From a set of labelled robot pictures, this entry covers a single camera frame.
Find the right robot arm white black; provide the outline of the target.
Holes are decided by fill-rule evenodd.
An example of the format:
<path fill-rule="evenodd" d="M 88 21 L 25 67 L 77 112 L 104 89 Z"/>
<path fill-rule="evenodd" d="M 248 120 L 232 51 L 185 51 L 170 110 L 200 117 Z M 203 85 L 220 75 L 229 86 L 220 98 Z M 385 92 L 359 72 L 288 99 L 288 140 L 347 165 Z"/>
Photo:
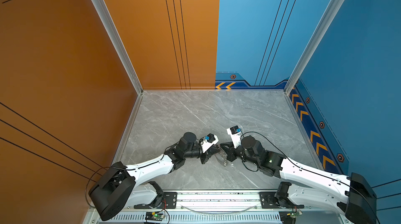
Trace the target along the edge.
<path fill-rule="evenodd" d="M 280 150 L 265 150 L 261 142 L 241 133 L 220 144 L 228 161 L 256 166 L 255 172 L 282 180 L 275 193 L 281 208 L 314 206 L 337 212 L 353 224 L 378 224 L 377 195 L 360 174 L 335 174 L 290 159 Z"/>

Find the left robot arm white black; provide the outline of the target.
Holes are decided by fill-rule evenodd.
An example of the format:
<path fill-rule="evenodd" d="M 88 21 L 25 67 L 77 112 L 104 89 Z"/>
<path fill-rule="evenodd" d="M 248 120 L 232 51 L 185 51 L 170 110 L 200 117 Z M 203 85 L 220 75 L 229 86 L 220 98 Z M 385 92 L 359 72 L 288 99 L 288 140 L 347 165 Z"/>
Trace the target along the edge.
<path fill-rule="evenodd" d="M 134 165 L 112 164 L 86 192 L 103 221 L 112 219 L 125 207 L 157 208 L 162 205 L 163 190 L 154 178 L 178 170 L 187 159 L 199 159 L 205 164 L 219 151 L 216 135 L 198 139 L 194 133 L 187 132 L 157 158 Z"/>

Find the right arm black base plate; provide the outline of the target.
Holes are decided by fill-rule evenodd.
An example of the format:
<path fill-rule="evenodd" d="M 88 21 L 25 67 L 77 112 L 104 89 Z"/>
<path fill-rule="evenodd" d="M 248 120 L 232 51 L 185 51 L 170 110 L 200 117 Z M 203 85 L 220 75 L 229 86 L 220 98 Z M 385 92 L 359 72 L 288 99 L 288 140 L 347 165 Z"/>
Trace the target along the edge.
<path fill-rule="evenodd" d="M 260 202 L 263 209 L 303 209 L 304 205 L 296 205 L 286 197 L 276 196 L 275 192 L 259 192 Z"/>

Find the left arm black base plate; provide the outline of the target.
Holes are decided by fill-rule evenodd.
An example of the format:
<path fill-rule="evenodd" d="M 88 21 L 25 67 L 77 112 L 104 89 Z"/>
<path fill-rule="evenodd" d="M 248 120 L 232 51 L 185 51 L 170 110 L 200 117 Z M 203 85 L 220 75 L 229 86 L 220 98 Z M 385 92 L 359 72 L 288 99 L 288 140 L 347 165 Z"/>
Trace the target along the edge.
<path fill-rule="evenodd" d="M 163 195 L 157 195 L 150 204 L 135 205 L 134 209 L 176 209 L 177 196 L 177 192 L 164 192 Z"/>

